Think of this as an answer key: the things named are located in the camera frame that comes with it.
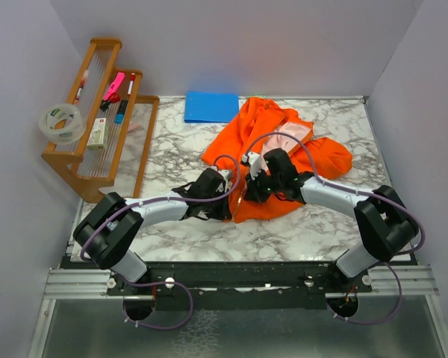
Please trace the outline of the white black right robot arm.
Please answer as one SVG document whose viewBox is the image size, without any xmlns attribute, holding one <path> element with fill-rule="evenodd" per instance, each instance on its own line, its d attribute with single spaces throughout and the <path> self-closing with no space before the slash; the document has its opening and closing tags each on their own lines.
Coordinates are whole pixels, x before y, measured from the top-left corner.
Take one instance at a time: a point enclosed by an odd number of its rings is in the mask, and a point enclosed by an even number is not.
<svg viewBox="0 0 448 358">
<path fill-rule="evenodd" d="M 285 202 L 316 204 L 342 213 L 358 225 L 361 242 L 337 258 L 328 273 L 333 290 L 344 292 L 362 271 L 395 257 L 419 228 L 393 188 L 383 185 L 368 193 L 298 172 L 286 151 L 277 148 L 260 156 L 248 152 L 242 164 L 246 175 L 246 201 L 263 204 L 271 196 Z"/>
</svg>

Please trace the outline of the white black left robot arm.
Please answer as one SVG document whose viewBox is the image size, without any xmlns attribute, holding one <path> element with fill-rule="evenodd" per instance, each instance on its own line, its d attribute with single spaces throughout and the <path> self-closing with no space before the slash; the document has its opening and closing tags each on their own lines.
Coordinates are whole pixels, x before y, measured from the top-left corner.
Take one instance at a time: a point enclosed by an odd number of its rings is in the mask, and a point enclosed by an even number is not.
<svg viewBox="0 0 448 358">
<path fill-rule="evenodd" d="M 231 179 L 232 171 L 214 166 L 163 197 L 123 198 L 111 192 L 77 225 L 72 237 L 83 257 L 120 275 L 130 292 L 142 294 L 150 284 L 148 266 L 130 249 L 139 229 L 188 218 L 228 219 Z"/>
</svg>

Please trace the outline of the orange zip jacket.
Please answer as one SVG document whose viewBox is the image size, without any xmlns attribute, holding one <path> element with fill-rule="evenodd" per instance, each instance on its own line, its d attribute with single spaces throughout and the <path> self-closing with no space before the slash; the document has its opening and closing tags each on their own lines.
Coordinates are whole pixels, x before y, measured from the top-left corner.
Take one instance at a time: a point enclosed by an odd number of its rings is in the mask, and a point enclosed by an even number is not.
<svg viewBox="0 0 448 358">
<path fill-rule="evenodd" d="M 339 142 L 328 137 L 312 139 L 313 122 L 300 119 L 294 109 L 281 109 L 273 100 L 257 97 L 249 98 L 235 118 L 218 134 L 206 148 L 201 159 L 208 165 L 214 164 L 216 157 L 228 154 L 240 160 L 252 142 L 263 134 L 273 131 L 290 134 L 299 139 L 310 151 L 317 167 L 318 175 L 333 180 L 345 175 L 352 168 L 351 153 Z M 262 156 L 268 151 L 282 148 L 290 156 L 298 172 L 312 172 L 310 160 L 302 147 L 294 140 L 280 135 L 261 139 L 252 150 Z M 298 202 L 280 201 L 274 195 L 263 204 L 243 200 L 244 176 L 241 167 L 240 182 L 228 197 L 232 221 L 241 223 L 249 219 L 270 220 L 285 216 L 300 208 Z"/>
</svg>

